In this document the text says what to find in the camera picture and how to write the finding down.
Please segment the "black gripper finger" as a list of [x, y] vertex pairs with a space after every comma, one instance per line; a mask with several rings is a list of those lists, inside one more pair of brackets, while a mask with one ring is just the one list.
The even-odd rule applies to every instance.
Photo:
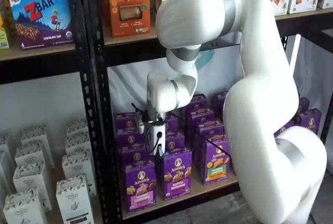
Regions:
[[163, 153], [162, 144], [158, 144], [157, 151], [155, 154], [156, 163], [162, 163], [164, 161], [163, 156], [164, 156], [164, 153]]

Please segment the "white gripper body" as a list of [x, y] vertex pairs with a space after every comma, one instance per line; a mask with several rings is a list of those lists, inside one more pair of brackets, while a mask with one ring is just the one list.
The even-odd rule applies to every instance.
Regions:
[[158, 144], [162, 144], [165, 152], [165, 125], [152, 125], [148, 130], [148, 144], [150, 155], [155, 155]]

